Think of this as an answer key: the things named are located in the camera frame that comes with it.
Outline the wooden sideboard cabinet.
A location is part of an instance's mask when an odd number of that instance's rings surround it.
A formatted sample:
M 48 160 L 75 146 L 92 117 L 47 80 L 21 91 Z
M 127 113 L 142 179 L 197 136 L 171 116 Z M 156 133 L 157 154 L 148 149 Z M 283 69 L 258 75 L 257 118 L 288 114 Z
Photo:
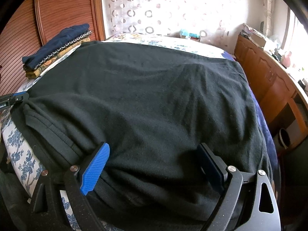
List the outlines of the wooden sideboard cabinet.
M 234 55 L 263 112 L 271 135 L 284 128 L 290 147 L 307 137 L 307 95 L 273 57 L 251 40 L 238 35 Z

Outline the blue tissue box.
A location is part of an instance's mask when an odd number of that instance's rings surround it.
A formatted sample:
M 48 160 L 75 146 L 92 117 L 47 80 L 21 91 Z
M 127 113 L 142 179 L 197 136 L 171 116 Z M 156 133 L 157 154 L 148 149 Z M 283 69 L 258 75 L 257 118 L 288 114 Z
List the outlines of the blue tissue box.
M 190 33 L 186 30 L 181 30 L 180 31 L 180 38 L 182 39 L 188 39 L 188 40 L 193 40 L 193 41 L 200 41 L 200 35 L 196 33 Z

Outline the blue floral white sheet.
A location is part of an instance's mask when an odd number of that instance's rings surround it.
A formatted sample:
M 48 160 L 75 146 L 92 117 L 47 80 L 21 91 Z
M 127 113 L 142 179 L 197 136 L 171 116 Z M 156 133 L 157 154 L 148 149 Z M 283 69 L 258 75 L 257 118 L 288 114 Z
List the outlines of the blue floral white sheet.
M 234 59 L 221 48 L 180 38 L 122 33 L 110 37 L 106 42 L 142 44 L 216 59 Z M 13 169 L 11 172 L 1 169 L 1 193 L 8 206 L 8 212 L 13 216 L 13 222 L 20 230 L 25 230 L 27 208 L 45 166 L 35 156 L 31 146 L 16 127 L 10 109 L 5 109 L 1 113 L 1 132 L 7 163 Z

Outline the black t-shirt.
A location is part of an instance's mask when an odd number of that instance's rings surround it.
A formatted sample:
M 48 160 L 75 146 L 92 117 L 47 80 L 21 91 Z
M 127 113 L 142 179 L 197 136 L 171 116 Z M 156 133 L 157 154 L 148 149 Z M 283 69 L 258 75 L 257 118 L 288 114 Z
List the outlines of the black t-shirt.
M 110 157 L 88 200 L 123 230 L 200 230 L 218 202 L 198 164 L 205 143 L 242 172 L 273 174 L 242 67 L 157 46 L 87 42 L 11 110 L 52 171 L 102 142 Z

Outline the circle patterned sheer curtain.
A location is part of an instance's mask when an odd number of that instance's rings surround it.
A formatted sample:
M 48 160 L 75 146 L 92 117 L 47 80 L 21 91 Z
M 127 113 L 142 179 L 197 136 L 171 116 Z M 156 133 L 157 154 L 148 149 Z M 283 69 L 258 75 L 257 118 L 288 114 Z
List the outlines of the circle patterned sheer curtain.
M 120 32 L 179 37 L 180 31 L 200 35 L 200 42 L 228 46 L 238 25 L 233 9 L 241 0 L 103 0 L 105 27 Z

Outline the yellow patterned folded garment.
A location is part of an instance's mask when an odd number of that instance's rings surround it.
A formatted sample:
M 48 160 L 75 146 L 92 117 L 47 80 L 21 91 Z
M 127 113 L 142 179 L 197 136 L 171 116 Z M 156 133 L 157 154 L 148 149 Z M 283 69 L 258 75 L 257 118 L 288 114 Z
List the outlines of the yellow patterned folded garment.
M 60 48 L 57 48 L 55 51 L 52 51 L 48 55 L 46 55 L 41 61 L 37 63 L 34 68 L 26 67 L 24 71 L 26 72 L 26 77 L 29 79 L 34 79 L 39 77 L 51 64 L 55 61 L 63 57 L 66 53 L 68 53 L 73 48 L 81 45 L 84 42 L 89 42 L 89 36 L 92 34 L 90 30 L 84 32 L 80 36 L 71 41 L 65 43 Z

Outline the navy folded garment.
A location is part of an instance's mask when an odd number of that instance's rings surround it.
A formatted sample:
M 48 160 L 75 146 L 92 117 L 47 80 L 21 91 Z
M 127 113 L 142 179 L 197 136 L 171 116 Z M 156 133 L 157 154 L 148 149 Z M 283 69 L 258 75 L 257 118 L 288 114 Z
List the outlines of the navy folded garment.
M 36 70 L 61 51 L 67 49 L 78 41 L 89 37 L 91 34 L 92 32 L 89 30 L 88 23 L 64 28 L 36 53 L 22 57 L 23 69 L 29 69 L 30 71 Z

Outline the wooden wardrobe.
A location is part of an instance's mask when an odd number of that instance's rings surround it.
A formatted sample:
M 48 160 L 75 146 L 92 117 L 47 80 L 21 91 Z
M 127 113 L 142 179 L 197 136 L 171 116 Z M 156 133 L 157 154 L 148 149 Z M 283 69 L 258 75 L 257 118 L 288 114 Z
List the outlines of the wooden wardrobe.
M 62 29 L 84 23 L 91 40 L 106 39 L 102 0 L 24 0 L 1 33 L 1 94 L 17 91 L 26 80 L 22 57 Z

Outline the cardboard box on cabinet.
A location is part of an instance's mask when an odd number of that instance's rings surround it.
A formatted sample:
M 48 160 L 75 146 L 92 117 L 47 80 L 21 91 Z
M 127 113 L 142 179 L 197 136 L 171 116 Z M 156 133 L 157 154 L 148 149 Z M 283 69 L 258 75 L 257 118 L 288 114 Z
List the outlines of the cardboard box on cabinet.
M 259 48 L 264 48 L 266 45 L 266 38 L 254 28 L 247 24 L 242 24 L 242 34 L 244 34 L 249 40 L 251 40 Z

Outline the pink ceramic jar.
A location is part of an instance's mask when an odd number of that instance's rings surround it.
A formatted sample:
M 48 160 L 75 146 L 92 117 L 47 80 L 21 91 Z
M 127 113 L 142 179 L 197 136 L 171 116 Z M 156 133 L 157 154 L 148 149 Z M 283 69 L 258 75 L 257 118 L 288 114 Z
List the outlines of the pink ceramic jar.
M 291 56 L 292 52 L 291 51 L 286 51 L 284 55 L 282 55 L 280 63 L 285 67 L 289 68 L 291 66 Z

